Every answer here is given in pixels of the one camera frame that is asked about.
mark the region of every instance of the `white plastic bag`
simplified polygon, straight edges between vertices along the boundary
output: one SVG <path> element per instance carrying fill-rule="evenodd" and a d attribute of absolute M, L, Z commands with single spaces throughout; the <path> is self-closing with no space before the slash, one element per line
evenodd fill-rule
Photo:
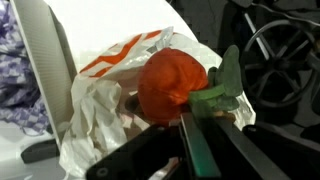
<path fill-rule="evenodd" d="M 207 72 L 221 63 L 221 57 L 211 49 L 174 34 L 172 27 L 135 36 L 108 49 L 76 76 L 72 86 L 74 115 L 60 155 L 60 165 L 67 173 L 83 178 L 90 166 L 127 142 L 124 128 L 131 124 L 140 130 L 148 127 L 137 116 L 128 114 L 124 102 L 137 91 L 139 69 L 153 53 L 165 47 L 188 53 Z M 238 100 L 235 124 L 242 129 L 254 123 L 255 112 L 245 94 Z"/>

